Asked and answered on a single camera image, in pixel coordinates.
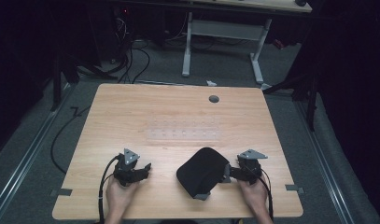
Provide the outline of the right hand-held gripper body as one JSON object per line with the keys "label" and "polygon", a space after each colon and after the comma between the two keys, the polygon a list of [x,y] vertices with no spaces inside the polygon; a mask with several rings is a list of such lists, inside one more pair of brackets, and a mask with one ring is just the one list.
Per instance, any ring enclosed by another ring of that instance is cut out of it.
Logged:
{"label": "right hand-held gripper body", "polygon": [[250,185],[253,185],[262,175],[259,159],[267,159],[267,156],[254,149],[248,149],[238,154],[239,167],[230,168],[230,177],[247,181]]}

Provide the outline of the grey tape strip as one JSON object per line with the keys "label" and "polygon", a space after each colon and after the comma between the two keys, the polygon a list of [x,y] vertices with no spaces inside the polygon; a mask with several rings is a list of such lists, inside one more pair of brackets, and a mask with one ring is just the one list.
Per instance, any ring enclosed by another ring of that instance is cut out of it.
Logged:
{"label": "grey tape strip", "polygon": [[49,196],[51,197],[55,197],[55,196],[71,196],[71,193],[72,193],[72,189],[53,189]]}
{"label": "grey tape strip", "polygon": [[292,184],[292,185],[286,184],[285,188],[287,191],[296,191],[298,194],[304,194],[304,189],[295,184]]}

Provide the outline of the white metal desk frame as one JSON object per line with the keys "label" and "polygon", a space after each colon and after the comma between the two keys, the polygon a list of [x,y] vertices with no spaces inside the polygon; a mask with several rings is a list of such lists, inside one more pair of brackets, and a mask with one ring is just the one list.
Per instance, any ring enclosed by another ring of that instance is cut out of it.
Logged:
{"label": "white metal desk frame", "polygon": [[188,77],[190,75],[191,38],[194,35],[249,40],[258,43],[255,51],[250,53],[249,57],[255,80],[258,84],[262,85],[264,80],[260,70],[259,57],[272,21],[272,19],[267,19],[263,25],[250,25],[223,21],[195,20],[190,12],[187,21],[186,47],[183,58],[182,76]]}

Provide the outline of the black cloth pouch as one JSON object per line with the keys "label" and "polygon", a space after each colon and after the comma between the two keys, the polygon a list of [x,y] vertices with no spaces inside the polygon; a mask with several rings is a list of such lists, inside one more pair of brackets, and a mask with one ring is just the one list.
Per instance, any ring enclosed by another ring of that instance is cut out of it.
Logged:
{"label": "black cloth pouch", "polygon": [[176,177],[193,198],[196,194],[207,193],[221,183],[224,167],[229,161],[211,147],[198,150],[176,171]]}

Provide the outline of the black metal stand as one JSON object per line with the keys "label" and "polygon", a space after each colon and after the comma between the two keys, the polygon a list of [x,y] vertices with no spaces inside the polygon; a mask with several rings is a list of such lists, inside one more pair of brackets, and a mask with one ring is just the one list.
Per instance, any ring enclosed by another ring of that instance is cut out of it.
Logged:
{"label": "black metal stand", "polygon": [[62,77],[69,84],[78,84],[79,75],[72,58],[63,50],[57,50],[53,61],[53,105],[51,110],[56,111],[62,101]]}
{"label": "black metal stand", "polygon": [[288,76],[284,81],[263,90],[264,94],[270,94],[278,90],[293,88],[291,98],[293,101],[306,101],[305,122],[311,132],[315,130],[314,116],[317,109],[317,85],[320,75],[320,62],[313,62],[303,69]]}

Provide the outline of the person's left hand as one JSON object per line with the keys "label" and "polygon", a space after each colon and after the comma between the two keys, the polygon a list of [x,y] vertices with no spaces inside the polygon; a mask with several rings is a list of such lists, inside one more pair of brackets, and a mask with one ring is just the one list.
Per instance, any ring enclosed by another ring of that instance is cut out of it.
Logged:
{"label": "person's left hand", "polygon": [[125,210],[129,207],[135,192],[139,186],[138,182],[130,184],[128,187],[123,187],[120,182],[111,177],[108,181],[106,190],[108,213],[107,217],[122,218]]}

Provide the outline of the clear plastic sheet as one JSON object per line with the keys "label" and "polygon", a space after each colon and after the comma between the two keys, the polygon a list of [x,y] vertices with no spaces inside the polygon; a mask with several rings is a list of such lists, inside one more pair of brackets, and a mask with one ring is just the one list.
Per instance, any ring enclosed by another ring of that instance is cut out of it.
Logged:
{"label": "clear plastic sheet", "polygon": [[219,120],[206,117],[155,117],[148,121],[148,139],[215,141],[221,135]]}

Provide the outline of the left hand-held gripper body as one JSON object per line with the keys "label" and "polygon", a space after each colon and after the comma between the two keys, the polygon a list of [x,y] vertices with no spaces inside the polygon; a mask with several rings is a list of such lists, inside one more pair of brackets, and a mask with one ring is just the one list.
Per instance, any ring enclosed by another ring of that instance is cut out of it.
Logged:
{"label": "left hand-held gripper body", "polygon": [[140,156],[130,149],[125,148],[123,153],[118,155],[118,162],[115,165],[113,176],[123,187],[134,183],[134,172]]}

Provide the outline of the metal floor rail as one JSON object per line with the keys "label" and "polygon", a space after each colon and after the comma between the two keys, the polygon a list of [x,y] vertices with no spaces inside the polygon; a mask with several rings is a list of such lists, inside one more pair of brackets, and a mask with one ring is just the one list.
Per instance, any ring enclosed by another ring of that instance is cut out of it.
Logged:
{"label": "metal floor rail", "polygon": [[53,88],[48,86],[46,96],[24,116],[0,152],[0,219],[34,163],[62,105],[75,87],[76,84],[64,84],[61,102],[54,105]]}
{"label": "metal floor rail", "polygon": [[322,175],[323,181],[326,185],[327,191],[330,195],[331,201],[337,212],[338,217],[342,224],[355,224],[354,219],[348,209],[344,195],[339,187],[329,163],[323,153],[322,147],[318,142],[317,135],[309,127],[306,120],[306,112],[302,103],[294,102],[297,112],[301,117],[302,124],[306,130],[307,136],[311,142],[311,148],[315,154],[319,172]]}

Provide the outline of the person's right hand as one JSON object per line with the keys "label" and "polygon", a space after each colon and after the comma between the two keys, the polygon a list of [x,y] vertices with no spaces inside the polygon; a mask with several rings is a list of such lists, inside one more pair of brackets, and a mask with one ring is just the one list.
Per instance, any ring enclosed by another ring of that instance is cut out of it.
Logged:
{"label": "person's right hand", "polygon": [[253,185],[250,185],[246,181],[238,180],[238,184],[243,193],[244,200],[254,217],[269,216],[266,206],[267,189],[264,187],[263,183],[258,180]]}

